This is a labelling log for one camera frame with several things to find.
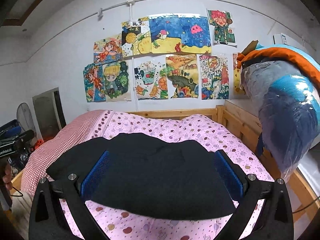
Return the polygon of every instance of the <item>plastic bag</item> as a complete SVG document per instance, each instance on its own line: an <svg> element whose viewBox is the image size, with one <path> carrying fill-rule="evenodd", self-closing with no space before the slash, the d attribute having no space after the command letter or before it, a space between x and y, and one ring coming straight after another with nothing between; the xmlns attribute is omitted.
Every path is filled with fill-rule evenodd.
<svg viewBox="0 0 320 240"><path fill-rule="evenodd" d="M263 143L288 181L319 134L318 91L293 63L268 58L242 69L241 84L256 107Z"/></svg>

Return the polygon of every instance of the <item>human hand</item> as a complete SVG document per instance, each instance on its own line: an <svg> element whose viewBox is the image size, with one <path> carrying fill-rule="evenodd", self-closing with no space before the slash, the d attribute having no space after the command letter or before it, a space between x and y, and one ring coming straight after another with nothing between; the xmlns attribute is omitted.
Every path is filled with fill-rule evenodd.
<svg viewBox="0 0 320 240"><path fill-rule="evenodd" d="M5 169L5 176L2 177L3 182L5 183L5 187L7 188L7 190L11 190L12 189L12 174L11 174L11 166L9 163L7 163Z"/></svg>

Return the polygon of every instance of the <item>wire cable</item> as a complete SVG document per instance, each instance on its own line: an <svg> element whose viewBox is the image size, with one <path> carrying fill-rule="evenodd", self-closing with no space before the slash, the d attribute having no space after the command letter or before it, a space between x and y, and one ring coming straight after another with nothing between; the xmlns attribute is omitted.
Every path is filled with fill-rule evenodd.
<svg viewBox="0 0 320 240"><path fill-rule="evenodd" d="M315 203L318 199L320 199L320 196L317 197L314 201L312 201L309 205L305 206L304 208L301 208L301 209L299 209L299 210L297 210L295 212L292 212L292 214L299 213L299 212L305 210L306 208L310 207L313 203Z"/></svg>
<svg viewBox="0 0 320 240"><path fill-rule="evenodd" d="M17 192L19 192L21 195L20 196L17 196L17 195L11 195L12 197L23 197L23 194L20 192L20 191L18 191L15 187L13 187Z"/></svg>

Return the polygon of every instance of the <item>pink bedspread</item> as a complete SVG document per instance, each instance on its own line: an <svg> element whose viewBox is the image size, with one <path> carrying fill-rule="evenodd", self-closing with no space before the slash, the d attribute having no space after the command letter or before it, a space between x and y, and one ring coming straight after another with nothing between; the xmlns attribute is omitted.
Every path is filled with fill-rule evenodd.
<svg viewBox="0 0 320 240"><path fill-rule="evenodd" d="M80 125L80 119L83 120L87 117L86 115L90 114L92 116L88 118L89 121ZM73 122L76 121L80 126L79 129L82 130L77 135L76 131L71 132L72 128L75 127ZM142 132L166 142L196 140L210 152L223 149L234 163L241 166L246 174L254 173L260 180L273 181L256 156L238 138L230 134L224 126L202 115L196 114L181 121L157 120L108 110L103 113L102 111L89 112L78 117L73 122L68 125L69 127L66 126L64 128L68 127L69 133L63 132L64 129L61 130L58 134L59 137L57 135L58 138L54 138L50 145L45 143L31 155L22 178L22 190L34 194L39 179L45 175L47 176L45 169L72 146L98 136L111 139L123 132ZM259 200L256 210L252 214L241 238L252 231L262 204L263 200ZM61 201L61 205L72 232L82 238L70 214L67 203ZM231 216L200 221L170 221L143 217L124 210L111 209L93 201L87 201L86 205L109 238L116 240L129 238L138 240L212 240Z"/></svg>

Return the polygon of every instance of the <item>bed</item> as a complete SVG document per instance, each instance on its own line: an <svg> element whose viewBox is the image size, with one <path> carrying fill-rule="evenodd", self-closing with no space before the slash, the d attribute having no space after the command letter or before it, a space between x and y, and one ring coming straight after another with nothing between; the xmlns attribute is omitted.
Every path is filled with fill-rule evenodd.
<svg viewBox="0 0 320 240"><path fill-rule="evenodd" d="M246 113L227 106L217 106L213 109L132 113L111 110L88 112L76 118L53 140L35 151L26 168L12 182L16 188L33 195L39 179L46 176L45 169L67 149L90 138L98 136L113 138L121 132L142 132L167 142L193 139L208 151L224 149L231 160L239 164L245 173L254 173L261 180L273 181L278 177L278 173L268 153L264 153L261 162L252 153L259 136L256 128L256 126L259 127L259 122ZM302 206L316 198L299 174L295 173L289 184L297 193ZM61 205L71 230L75 235L81 237L67 203L61 201ZM122 210L112 210L91 201L87 201L86 205L111 239L113 237L117 239L138 237L139 239L162 240L168 237L182 240L210 240L214 239L230 217L202 221L155 220L129 214ZM241 237L250 234L262 205L263 200L259 200ZM305 211L310 219L313 218L318 207L318 203L315 203ZM300 213L295 214L294 220L297 220L299 216Z"/></svg>

